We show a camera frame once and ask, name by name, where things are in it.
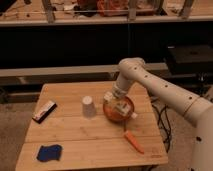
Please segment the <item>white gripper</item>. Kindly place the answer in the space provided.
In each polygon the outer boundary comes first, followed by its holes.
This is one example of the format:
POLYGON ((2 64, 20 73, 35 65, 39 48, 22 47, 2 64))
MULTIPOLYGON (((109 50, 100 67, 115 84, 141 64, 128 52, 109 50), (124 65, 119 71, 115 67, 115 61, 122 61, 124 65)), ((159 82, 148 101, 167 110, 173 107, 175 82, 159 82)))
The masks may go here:
MULTIPOLYGON (((103 99, 106 102, 110 102, 114 98, 114 96, 116 98, 118 98, 118 99, 121 99, 121 98, 124 98, 126 96, 126 94, 127 94, 126 91, 120 89, 117 85, 113 86, 112 93, 111 92, 106 92, 104 97, 103 97, 103 99)), ((122 116, 126 116, 129 113, 129 111, 130 111, 130 105, 127 102, 121 102, 121 103, 118 104, 118 110, 119 110, 119 113, 122 116)))

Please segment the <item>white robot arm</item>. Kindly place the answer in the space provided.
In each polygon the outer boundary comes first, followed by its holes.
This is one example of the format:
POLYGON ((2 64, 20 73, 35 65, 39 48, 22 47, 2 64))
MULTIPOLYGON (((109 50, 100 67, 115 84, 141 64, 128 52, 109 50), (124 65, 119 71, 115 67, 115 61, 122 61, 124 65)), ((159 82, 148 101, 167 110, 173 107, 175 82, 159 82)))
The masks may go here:
POLYGON ((190 171, 213 171, 213 103, 151 74, 142 58, 124 58, 118 69, 112 90, 103 97, 103 107, 120 116, 128 115, 129 107, 123 109, 124 99, 132 85, 139 83, 196 128, 190 171))

